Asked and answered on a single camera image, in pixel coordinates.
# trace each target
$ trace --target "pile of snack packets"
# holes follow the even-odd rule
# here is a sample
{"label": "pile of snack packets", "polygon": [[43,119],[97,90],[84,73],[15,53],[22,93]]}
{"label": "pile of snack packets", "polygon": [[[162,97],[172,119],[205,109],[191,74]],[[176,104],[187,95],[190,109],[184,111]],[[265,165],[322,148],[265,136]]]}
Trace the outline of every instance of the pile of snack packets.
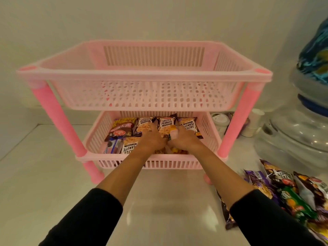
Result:
{"label": "pile of snack packets", "polygon": [[[105,142],[107,147],[104,153],[122,153],[129,154],[137,146],[139,139],[142,136],[144,129],[150,131],[150,124],[158,122],[157,129],[163,138],[173,140],[178,135],[178,125],[183,125],[187,130],[191,129],[199,139],[203,136],[199,132],[196,125],[197,117],[177,117],[177,114],[172,114],[168,117],[126,117],[114,120],[111,130],[109,131]],[[156,150],[155,154],[188,154],[188,151],[166,146],[161,150]]]}
{"label": "pile of snack packets", "polygon": [[[261,171],[244,170],[245,180],[328,244],[328,186],[318,178],[297,172],[292,175],[268,161],[260,161],[266,176]],[[222,200],[221,204],[226,229],[236,227]]]}

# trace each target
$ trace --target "hand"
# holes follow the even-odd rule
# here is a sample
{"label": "hand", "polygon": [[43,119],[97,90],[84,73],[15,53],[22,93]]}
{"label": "hand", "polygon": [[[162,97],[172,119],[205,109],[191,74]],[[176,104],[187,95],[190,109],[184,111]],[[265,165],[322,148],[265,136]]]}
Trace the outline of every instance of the hand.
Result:
{"label": "hand", "polygon": [[186,130],[183,125],[178,127],[179,135],[177,139],[170,140],[168,146],[187,150],[193,154],[194,150],[201,149],[205,145],[197,138],[193,130]]}
{"label": "hand", "polygon": [[142,137],[140,138],[137,147],[143,148],[150,153],[154,153],[155,150],[163,149],[166,145],[167,138],[162,138],[155,124],[150,124],[151,131],[148,129],[142,130]]}

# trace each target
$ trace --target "pink basket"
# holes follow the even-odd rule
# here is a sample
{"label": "pink basket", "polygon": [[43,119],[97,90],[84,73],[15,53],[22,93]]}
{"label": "pink basket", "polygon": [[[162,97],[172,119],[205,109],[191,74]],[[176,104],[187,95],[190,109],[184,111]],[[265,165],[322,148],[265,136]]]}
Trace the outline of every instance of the pink basket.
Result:
{"label": "pink basket", "polygon": [[[104,154],[106,142],[104,138],[112,128],[114,119],[121,117],[169,116],[175,112],[165,111],[102,111],[83,141],[88,152],[79,161],[97,161],[102,168],[115,168],[126,154]],[[217,153],[221,139],[209,112],[178,112],[179,117],[198,117],[197,127],[203,135],[202,142]],[[202,169],[193,155],[189,154],[153,154],[145,163],[144,169]]]}
{"label": "pink basket", "polygon": [[18,73],[32,84],[50,80],[75,110],[226,111],[244,82],[271,80],[216,42],[91,41]]}

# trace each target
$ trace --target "lower basket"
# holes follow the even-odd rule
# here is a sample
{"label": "lower basket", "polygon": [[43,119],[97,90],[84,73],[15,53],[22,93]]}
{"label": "lower basket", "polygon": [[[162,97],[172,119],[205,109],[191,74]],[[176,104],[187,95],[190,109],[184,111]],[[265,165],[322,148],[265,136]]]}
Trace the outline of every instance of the lower basket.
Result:
{"label": "lower basket", "polygon": [[[95,161],[100,167],[110,169],[117,167],[127,157],[126,154],[104,154],[104,142],[112,123],[121,117],[169,116],[177,113],[179,117],[197,117],[196,124],[204,139],[201,141],[215,154],[221,139],[209,112],[175,112],[175,111],[102,111],[88,132],[84,146],[88,150],[79,161]],[[191,154],[153,154],[146,161],[144,169],[202,169],[199,161]]]}

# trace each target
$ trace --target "green biscuit packet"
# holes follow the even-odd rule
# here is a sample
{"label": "green biscuit packet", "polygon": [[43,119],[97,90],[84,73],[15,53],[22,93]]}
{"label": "green biscuit packet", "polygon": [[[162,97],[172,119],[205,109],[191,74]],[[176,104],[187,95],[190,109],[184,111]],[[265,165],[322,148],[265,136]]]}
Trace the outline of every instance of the green biscuit packet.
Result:
{"label": "green biscuit packet", "polygon": [[293,190],[286,186],[278,190],[281,200],[286,204],[287,210],[301,224],[305,225],[308,219],[316,219],[317,213]]}

